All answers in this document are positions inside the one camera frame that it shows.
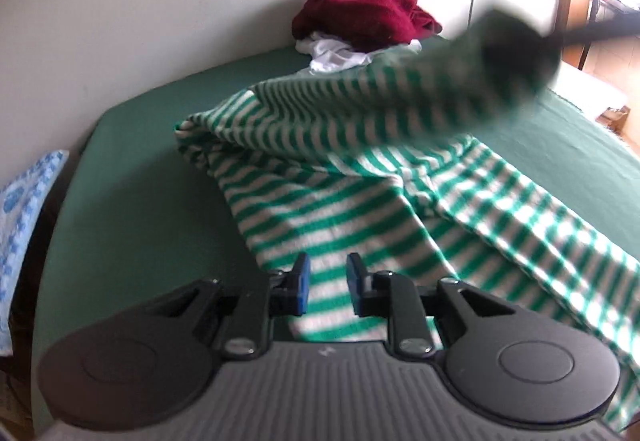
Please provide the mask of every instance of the green and white striped blanket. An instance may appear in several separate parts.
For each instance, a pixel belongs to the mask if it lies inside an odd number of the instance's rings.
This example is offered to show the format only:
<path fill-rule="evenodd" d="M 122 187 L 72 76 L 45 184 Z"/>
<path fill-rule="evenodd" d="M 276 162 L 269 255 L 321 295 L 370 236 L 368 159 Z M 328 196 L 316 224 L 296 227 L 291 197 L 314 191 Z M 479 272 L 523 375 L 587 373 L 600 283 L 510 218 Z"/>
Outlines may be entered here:
<path fill-rule="evenodd" d="M 385 337 L 380 319 L 351 308 L 351 251 L 422 285 L 459 277 L 609 345 L 622 379 L 607 420 L 620 428 L 640 405 L 640 265 L 477 139 L 456 135 L 531 100 L 558 65 L 539 56 L 526 70 L 505 68 L 484 52 L 496 39 L 540 36 L 494 12 L 432 52 L 260 82 L 188 117 L 178 147 L 215 177 L 260 268 L 311 256 L 308 312 L 292 321 L 300 337 Z"/>

